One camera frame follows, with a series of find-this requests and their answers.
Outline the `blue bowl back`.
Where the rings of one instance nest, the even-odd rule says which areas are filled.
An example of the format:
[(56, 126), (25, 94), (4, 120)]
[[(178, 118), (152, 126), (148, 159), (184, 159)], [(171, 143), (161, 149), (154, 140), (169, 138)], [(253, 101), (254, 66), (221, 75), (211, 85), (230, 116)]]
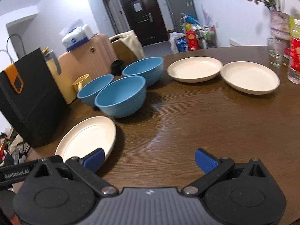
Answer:
[(123, 69), (123, 76), (142, 76), (146, 87), (154, 85), (161, 77), (164, 69), (164, 59), (149, 57), (138, 60)]

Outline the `blue bowl front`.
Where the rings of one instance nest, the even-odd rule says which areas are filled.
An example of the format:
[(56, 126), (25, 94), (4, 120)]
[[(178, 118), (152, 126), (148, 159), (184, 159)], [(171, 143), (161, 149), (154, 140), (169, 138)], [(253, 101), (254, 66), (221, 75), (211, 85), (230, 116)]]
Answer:
[(109, 116), (123, 118), (138, 111), (145, 100), (145, 78), (127, 76), (104, 87), (94, 99), (94, 104)]

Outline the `flower vase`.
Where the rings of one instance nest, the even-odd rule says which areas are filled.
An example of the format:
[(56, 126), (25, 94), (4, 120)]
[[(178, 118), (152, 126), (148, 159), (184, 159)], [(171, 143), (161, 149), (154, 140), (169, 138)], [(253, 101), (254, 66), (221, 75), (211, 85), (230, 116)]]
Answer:
[(290, 40), (289, 19), (286, 13), (270, 11), (270, 29), (271, 35), (278, 40)]

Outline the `wooden chair with cloth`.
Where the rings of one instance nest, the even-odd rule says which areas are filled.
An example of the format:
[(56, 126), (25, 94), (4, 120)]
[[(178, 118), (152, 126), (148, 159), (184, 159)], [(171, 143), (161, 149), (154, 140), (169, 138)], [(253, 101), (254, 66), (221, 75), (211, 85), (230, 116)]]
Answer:
[(143, 47), (133, 30), (109, 38), (117, 59), (126, 66), (146, 58)]

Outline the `red label water bottle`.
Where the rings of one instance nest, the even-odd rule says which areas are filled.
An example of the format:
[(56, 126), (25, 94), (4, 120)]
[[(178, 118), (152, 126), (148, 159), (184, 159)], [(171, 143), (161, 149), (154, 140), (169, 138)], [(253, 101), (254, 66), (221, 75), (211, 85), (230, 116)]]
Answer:
[(291, 38), (290, 38), (290, 62), (288, 68), (288, 79), (295, 83), (300, 84), (300, 68), (299, 68), (299, 19), (293, 19), (291, 27)]

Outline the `cream plate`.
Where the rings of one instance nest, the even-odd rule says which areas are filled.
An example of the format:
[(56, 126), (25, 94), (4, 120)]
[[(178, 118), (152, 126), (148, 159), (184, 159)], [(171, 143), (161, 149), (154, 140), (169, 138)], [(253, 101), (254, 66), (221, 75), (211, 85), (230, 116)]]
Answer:
[(221, 70), (221, 76), (235, 90), (250, 95), (267, 95), (280, 85), (280, 79), (274, 71), (249, 61), (226, 64)]
[(78, 156), (82, 158), (97, 148), (104, 150), (107, 159), (116, 141), (116, 125), (108, 117), (88, 118), (70, 129), (61, 139), (55, 154), (67, 159)]
[(199, 83), (215, 78), (223, 68), (220, 60), (196, 56), (188, 57), (172, 63), (167, 68), (168, 75), (183, 83)]

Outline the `blue box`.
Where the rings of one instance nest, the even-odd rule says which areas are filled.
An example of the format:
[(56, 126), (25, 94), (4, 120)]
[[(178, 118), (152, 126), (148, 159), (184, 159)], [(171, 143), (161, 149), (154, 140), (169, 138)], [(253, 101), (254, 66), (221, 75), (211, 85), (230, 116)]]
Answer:
[(176, 46), (179, 53), (189, 51), (188, 42), (186, 38), (177, 39)]

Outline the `white plastic bag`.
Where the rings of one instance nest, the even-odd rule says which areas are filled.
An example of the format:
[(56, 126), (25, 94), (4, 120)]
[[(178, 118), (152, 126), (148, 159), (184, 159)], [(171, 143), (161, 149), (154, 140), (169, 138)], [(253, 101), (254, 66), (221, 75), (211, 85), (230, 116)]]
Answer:
[(176, 45), (177, 39), (181, 39), (184, 37), (185, 37), (185, 34), (183, 34), (183, 33), (171, 32), (169, 34), (169, 43), (170, 43), (170, 48), (171, 48), (171, 51), (173, 54), (176, 54), (179, 52), (177, 45)]

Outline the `white blue tissue pack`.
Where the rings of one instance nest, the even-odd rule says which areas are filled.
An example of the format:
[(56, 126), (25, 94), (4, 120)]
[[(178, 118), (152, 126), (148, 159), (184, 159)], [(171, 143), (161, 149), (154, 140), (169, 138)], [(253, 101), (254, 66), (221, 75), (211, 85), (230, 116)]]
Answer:
[(90, 25), (84, 24), (82, 19), (72, 22), (59, 34), (63, 37), (61, 43), (67, 51), (74, 50), (84, 43), (87, 43), (94, 36)]

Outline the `blue bowl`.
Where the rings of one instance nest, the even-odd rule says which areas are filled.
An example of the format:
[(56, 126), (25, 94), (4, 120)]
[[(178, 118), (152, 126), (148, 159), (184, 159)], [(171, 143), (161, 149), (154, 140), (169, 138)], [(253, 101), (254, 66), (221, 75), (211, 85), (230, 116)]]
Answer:
[(145, 100), (145, 78), (127, 76), (104, 87), (94, 99), (94, 104), (109, 116), (123, 118), (138, 111)]
[(112, 83), (113, 79), (112, 74), (107, 74), (92, 80), (78, 92), (77, 98), (83, 103), (95, 107), (96, 96), (104, 87)]
[(123, 69), (123, 76), (142, 76), (146, 87), (154, 85), (161, 77), (164, 69), (164, 59), (149, 57), (138, 60)]

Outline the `black paper bag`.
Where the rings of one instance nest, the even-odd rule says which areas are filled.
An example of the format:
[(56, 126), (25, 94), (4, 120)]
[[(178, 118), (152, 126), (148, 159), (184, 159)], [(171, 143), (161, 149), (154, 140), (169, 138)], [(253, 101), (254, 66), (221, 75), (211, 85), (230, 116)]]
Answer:
[(41, 49), (1, 71), (1, 113), (32, 148), (52, 141), (68, 111)]

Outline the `pink ribbed suitcase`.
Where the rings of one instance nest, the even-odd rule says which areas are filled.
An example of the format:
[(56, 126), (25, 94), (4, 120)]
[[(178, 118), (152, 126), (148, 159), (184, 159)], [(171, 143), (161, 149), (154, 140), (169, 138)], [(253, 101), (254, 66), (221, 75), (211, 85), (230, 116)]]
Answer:
[(89, 74), (91, 79), (111, 73), (111, 64), (117, 60), (116, 53), (106, 34), (95, 34), (88, 42), (63, 53), (58, 58), (62, 72), (72, 82)]

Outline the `red box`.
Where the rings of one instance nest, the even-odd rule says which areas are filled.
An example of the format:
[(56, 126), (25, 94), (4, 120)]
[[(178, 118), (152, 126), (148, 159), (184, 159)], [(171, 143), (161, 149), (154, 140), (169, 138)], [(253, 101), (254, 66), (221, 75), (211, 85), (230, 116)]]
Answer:
[(194, 31), (186, 31), (186, 39), (190, 51), (199, 49), (198, 40)]

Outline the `black cup on chair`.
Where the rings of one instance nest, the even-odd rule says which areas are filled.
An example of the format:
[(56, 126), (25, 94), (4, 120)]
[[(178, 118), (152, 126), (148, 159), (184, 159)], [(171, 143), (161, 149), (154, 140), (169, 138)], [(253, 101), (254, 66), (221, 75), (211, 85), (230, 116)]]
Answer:
[(111, 73), (113, 76), (121, 76), (122, 71), (125, 69), (126, 65), (123, 60), (115, 60), (111, 64)]

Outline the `grey refrigerator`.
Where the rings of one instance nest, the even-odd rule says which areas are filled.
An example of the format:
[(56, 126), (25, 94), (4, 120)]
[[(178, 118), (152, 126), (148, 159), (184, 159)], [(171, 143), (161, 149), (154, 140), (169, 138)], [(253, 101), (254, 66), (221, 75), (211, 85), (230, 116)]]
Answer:
[(183, 17), (183, 13), (192, 15), (197, 19), (197, 13), (194, 6), (193, 0), (165, 0), (171, 16), (171, 20), (176, 32), (182, 30), (180, 26), (180, 19)]

